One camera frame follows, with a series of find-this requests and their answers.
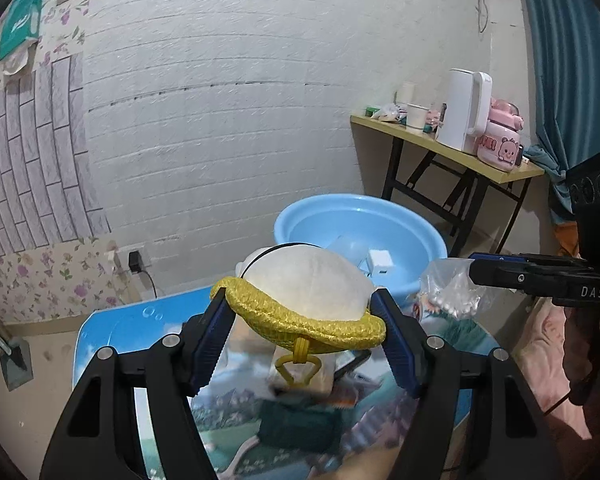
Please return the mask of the white plush toy yellow hat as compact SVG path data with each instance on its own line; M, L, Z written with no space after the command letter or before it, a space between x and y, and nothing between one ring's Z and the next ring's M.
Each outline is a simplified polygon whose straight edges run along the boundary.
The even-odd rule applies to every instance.
M236 326L230 350L268 360L268 385L324 398L336 382L336 355L372 350L386 323L370 313L373 282L350 261L314 245L262 248L217 281Z

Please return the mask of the black wall plug charger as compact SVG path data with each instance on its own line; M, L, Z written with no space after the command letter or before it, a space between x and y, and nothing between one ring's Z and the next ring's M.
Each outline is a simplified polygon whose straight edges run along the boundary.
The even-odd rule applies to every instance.
M142 273L145 270L142 254L138 250L129 252L128 266L133 274Z

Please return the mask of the teal foil snack packet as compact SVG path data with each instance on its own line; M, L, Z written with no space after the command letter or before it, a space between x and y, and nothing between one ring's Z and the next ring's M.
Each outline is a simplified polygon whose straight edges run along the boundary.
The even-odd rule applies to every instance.
M263 445L313 454L335 454L351 417L339 408L263 401L257 437Z

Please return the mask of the white box in basin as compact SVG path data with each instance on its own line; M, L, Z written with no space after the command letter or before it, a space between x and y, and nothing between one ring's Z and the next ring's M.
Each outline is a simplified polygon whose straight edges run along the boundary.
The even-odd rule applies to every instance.
M387 274L394 268L393 258L385 249L370 249L366 260L372 275Z

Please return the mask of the clear bag white beads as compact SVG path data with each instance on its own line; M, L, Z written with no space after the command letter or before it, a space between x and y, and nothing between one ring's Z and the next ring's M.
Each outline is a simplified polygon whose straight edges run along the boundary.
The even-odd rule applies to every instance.
M419 278L419 307L456 320L489 310L498 299L498 291L472 280L469 270L473 263L471 259L459 258L431 261Z

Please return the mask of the pink cartoon lunch jar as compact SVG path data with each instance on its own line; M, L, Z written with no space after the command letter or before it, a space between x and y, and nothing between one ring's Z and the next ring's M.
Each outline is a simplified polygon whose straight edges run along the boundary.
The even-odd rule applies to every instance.
M520 132L524 118L518 107L504 100L491 100L486 130L477 141L477 157L485 164L511 172L521 161Z

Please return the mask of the black green cologne bottle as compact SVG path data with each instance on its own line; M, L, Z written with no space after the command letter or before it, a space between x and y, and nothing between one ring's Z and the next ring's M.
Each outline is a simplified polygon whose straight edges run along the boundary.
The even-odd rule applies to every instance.
M348 351L347 355L347 362L344 362L335 370L334 382L339 382L347 374L355 372L360 366L365 364L370 359L372 352L370 350L355 350Z

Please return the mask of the yellow side table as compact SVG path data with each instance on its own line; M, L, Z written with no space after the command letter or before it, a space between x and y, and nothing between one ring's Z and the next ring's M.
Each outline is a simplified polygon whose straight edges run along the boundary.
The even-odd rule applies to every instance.
M502 252L513 231L531 181L544 174L532 162L522 162L511 172L497 170L475 156L448 148L425 133L411 133L392 122L352 115L350 124L383 133L391 139L391 151L380 197L391 200L393 194L399 192L448 222L453 239L448 254L452 257L459 256L467 243L490 188L515 204L504 232L493 249L496 254ZM421 148L425 154L408 178L402 181L399 179L399 169L403 150L407 146ZM457 177L454 188L442 204L436 203L417 189L418 181L429 167L436 167Z

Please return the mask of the blue plastic basin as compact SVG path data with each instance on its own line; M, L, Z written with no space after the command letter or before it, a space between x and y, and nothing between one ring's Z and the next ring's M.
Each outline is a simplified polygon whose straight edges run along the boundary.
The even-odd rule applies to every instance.
M366 195L324 194L298 200L274 223L278 244L306 243L336 252L407 309L430 262L448 256L438 230L403 206Z

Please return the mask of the white paper cup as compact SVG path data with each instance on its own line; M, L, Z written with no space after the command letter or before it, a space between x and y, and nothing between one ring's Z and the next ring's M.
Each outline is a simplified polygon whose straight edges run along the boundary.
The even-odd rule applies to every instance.
M428 113L429 110L426 106L408 103L405 125L407 128L422 130L426 126Z

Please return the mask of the grey dustpan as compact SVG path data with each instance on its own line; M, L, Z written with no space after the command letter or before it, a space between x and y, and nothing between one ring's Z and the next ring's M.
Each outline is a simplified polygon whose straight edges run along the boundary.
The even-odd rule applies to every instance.
M16 390L34 377L30 344L12 336L1 322L0 367L8 391Z

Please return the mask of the white electric kettle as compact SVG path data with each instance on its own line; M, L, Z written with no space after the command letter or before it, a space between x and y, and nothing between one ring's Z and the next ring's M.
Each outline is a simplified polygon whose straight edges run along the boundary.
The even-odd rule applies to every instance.
M437 141L453 150L475 155L478 137L486 132L492 78L487 73L452 68L448 83Z

